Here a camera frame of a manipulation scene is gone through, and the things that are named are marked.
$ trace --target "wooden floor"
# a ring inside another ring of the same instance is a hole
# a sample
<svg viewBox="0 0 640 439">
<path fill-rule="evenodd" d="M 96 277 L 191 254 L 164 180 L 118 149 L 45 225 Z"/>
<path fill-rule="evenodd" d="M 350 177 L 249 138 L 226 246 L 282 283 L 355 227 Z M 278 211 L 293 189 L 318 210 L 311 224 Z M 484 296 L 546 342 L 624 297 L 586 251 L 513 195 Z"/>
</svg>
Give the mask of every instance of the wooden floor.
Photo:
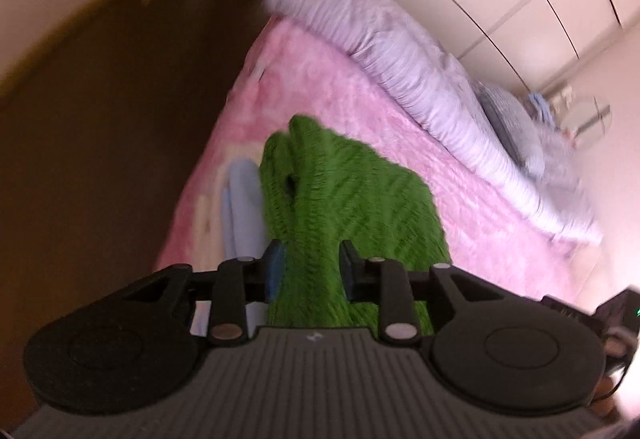
<svg viewBox="0 0 640 439">
<path fill-rule="evenodd" d="M 116 0 L 0 108 L 0 428 L 39 327 L 150 272 L 260 0 Z"/>
</svg>

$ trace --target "pillow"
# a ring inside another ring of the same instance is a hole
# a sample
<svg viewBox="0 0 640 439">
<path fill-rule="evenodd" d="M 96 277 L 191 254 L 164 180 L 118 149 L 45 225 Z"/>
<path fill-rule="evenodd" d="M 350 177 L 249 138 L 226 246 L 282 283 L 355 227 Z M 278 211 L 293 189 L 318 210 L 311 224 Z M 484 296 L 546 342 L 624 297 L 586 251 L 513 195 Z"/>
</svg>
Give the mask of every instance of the pillow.
<svg viewBox="0 0 640 439">
<path fill-rule="evenodd" d="M 533 121 L 510 92 L 499 86 L 478 84 L 478 99 L 494 127 L 495 134 L 513 159 L 528 175 L 540 179 L 545 172 L 545 156 Z"/>
</svg>

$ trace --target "baseboard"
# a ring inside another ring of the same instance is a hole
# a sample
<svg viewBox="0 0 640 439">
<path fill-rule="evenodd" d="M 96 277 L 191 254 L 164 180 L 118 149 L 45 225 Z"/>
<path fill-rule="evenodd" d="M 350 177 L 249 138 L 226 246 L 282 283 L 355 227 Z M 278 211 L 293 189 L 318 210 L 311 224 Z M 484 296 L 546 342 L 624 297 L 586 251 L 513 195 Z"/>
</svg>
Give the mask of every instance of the baseboard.
<svg viewBox="0 0 640 439">
<path fill-rule="evenodd" d="M 46 33 L 39 41 L 34 43 L 4 76 L 0 76 L 0 104 L 8 100 L 20 82 L 22 82 L 51 51 L 77 32 L 79 28 L 94 18 L 112 1 L 113 0 L 89 0 L 89 2 L 80 6 L 51 31 Z"/>
</svg>

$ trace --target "green fuzzy cloth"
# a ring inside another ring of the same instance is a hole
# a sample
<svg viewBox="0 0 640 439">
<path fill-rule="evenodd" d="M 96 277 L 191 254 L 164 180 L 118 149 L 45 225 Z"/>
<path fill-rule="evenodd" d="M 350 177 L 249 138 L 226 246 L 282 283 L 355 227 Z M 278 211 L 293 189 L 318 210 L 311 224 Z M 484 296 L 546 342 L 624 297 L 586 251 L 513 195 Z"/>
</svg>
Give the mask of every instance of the green fuzzy cloth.
<svg viewBox="0 0 640 439">
<path fill-rule="evenodd" d="M 387 257 L 407 269 L 450 263 L 431 192 L 411 170 L 369 146 L 301 115 L 289 134 L 267 141 L 260 165 L 270 238 L 286 246 L 286 267 L 270 324 L 282 327 L 378 328 L 378 308 L 350 304 L 338 266 L 348 239 L 361 257 Z M 416 309 L 431 332 L 424 303 Z"/>
</svg>

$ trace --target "green sweater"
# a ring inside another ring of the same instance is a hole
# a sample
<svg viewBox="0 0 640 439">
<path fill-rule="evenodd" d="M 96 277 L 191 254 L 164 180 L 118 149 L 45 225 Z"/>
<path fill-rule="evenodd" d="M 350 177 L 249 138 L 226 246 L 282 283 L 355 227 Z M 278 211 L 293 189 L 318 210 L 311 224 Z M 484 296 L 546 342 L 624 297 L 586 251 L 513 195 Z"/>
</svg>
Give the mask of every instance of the green sweater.
<svg viewBox="0 0 640 439">
<path fill-rule="evenodd" d="M 400 260 L 407 269 L 450 263 L 431 192 L 411 170 L 369 146 L 301 115 L 289 133 L 267 141 L 260 166 L 272 239 L 286 246 L 286 268 L 270 324 L 283 327 L 370 326 L 374 304 L 350 304 L 338 268 L 338 244 L 353 241 L 362 257 Z M 431 326 L 423 303 L 424 332 Z"/>
</svg>

